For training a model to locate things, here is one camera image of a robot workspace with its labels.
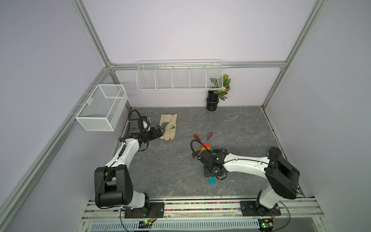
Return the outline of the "red rectangular block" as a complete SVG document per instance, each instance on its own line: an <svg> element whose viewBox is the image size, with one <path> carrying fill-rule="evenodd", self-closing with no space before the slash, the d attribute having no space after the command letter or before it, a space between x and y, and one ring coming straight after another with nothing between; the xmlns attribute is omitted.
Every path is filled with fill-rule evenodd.
<svg viewBox="0 0 371 232"><path fill-rule="evenodd" d="M211 148L211 147L210 147L210 144L209 144L209 143L207 143L207 144L204 144L204 146L205 146L205 147L207 147L208 149L210 149L210 148Z"/></svg>

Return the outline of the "short teal block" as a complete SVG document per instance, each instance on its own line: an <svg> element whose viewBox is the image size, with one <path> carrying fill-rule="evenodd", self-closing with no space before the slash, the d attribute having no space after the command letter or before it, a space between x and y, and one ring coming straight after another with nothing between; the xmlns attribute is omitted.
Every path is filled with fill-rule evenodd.
<svg viewBox="0 0 371 232"><path fill-rule="evenodd" d="M215 178L214 177L209 177L209 183L210 183L210 185L215 185L216 184Z"/></svg>

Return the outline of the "purple triangle block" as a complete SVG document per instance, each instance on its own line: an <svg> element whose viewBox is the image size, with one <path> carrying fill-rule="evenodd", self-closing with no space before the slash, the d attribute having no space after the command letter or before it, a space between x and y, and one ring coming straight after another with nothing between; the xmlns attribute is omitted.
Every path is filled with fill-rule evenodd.
<svg viewBox="0 0 371 232"><path fill-rule="evenodd" d="M207 140L209 141L212 136L213 136L213 132L209 132L207 136Z"/></svg>

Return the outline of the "reddish brown triangle block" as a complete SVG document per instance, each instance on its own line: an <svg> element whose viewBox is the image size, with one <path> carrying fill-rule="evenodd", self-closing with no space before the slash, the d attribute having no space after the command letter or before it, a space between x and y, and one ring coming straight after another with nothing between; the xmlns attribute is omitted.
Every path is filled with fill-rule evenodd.
<svg viewBox="0 0 371 232"><path fill-rule="evenodd" d="M194 134L193 136L194 136L194 138L195 138L196 140L201 141L201 138L200 138L200 136L199 136L197 133Z"/></svg>

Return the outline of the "dark brown triangle block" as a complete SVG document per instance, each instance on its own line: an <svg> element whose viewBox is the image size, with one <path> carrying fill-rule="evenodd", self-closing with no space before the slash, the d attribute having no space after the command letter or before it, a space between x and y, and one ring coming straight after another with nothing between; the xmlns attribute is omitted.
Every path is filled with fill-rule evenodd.
<svg viewBox="0 0 371 232"><path fill-rule="evenodd" d="M193 158L198 157L199 156L199 153L200 153L200 150L197 150L195 152L192 152L192 157Z"/></svg>

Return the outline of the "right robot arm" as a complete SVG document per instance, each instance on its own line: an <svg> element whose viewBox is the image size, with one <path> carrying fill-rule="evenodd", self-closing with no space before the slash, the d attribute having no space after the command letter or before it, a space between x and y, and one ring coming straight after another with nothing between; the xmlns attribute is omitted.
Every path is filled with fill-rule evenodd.
<svg viewBox="0 0 371 232"><path fill-rule="evenodd" d="M261 215L274 209L279 201L295 200L301 194L300 172L282 156L279 148L272 147L267 156L257 158L238 156L225 149L208 148L192 151L192 156L204 165L206 177L224 180L228 173L239 172L266 179L269 184L259 192L253 206Z"/></svg>

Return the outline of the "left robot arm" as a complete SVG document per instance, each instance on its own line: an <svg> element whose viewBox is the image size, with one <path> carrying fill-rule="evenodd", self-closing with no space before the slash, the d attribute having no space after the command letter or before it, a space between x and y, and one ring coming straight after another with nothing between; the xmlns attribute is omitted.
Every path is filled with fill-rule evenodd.
<svg viewBox="0 0 371 232"><path fill-rule="evenodd" d="M164 129L150 127L150 120L130 119L127 132L118 139L120 146L113 158L94 172L95 204L100 209L122 206L130 209L150 210L149 197L134 190L129 166L142 144L163 136Z"/></svg>

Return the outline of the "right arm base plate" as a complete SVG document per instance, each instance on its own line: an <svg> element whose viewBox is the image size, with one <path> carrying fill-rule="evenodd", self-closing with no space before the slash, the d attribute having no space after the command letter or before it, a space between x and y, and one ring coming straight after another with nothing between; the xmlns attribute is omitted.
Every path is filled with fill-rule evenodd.
<svg viewBox="0 0 371 232"><path fill-rule="evenodd" d="M240 207L243 217L273 217L281 215L278 204L272 209L268 209L261 205L256 206L256 202L253 201L240 201Z"/></svg>

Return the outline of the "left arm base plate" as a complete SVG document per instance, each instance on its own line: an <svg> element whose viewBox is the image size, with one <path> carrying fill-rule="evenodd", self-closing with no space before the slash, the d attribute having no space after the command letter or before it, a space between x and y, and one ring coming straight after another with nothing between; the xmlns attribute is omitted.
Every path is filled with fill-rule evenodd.
<svg viewBox="0 0 371 232"><path fill-rule="evenodd" d="M165 204L160 202L150 202L142 208L127 209L124 218L163 218Z"/></svg>

